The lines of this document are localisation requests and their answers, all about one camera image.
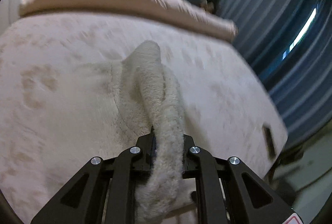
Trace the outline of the cream knitted sweater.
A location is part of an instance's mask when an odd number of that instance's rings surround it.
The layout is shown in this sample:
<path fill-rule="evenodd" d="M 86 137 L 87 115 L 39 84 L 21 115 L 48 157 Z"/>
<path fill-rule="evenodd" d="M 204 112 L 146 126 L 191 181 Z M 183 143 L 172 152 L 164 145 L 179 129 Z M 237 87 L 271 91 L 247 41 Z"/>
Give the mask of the cream knitted sweater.
<path fill-rule="evenodd" d="M 185 109 L 175 75 L 161 62 L 159 45 L 145 41 L 126 59 L 82 65 L 75 74 L 88 105 L 80 113 L 85 153 L 114 157 L 154 131 L 153 168 L 135 191 L 136 222 L 162 220 L 184 202 Z"/>

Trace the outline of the pink butterfly bed blanket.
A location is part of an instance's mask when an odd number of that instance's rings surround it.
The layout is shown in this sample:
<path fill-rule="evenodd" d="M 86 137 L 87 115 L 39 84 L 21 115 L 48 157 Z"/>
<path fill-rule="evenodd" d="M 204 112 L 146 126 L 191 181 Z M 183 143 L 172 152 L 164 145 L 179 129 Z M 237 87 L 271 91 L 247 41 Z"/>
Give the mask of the pink butterfly bed blanket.
<path fill-rule="evenodd" d="M 125 15 L 29 16 L 1 35 L 1 190 L 24 223 L 99 156 L 82 147 L 80 113 L 88 105 L 75 70 L 126 59 L 145 41 L 159 45 L 162 64 L 178 81 L 184 135 L 216 157 L 240 157 L 259 177 L 270 170 L 275 159 L 264 130 L 271 131 L 277 152 L 288 132 L 261 82 L 228 42 Z"/>

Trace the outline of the blue striped curtain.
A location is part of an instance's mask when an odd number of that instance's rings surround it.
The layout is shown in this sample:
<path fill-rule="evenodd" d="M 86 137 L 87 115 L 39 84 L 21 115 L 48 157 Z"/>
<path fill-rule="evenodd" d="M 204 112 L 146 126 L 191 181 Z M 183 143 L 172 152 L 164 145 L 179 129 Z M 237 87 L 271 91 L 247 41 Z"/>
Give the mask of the blue striped curtain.
<path fill-rule="evenodd" d="M 220 0 L 238 28 L 234 47 L 284 121 L 286 148 L 331 120 L 331 0 Z"/>

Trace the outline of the beige folded duvet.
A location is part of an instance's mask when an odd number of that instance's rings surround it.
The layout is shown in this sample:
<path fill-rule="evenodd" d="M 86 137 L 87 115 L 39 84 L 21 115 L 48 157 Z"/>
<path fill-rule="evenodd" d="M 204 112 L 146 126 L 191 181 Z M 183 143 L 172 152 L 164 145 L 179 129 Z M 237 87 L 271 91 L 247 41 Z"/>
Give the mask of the beige folded duvet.
<path fill-rule="evenodd" d="M 187 0 L 21 0 L 21 17 L 50 10 L 93 10 L 138 15 L 232 42 L 237 27 Z"/>

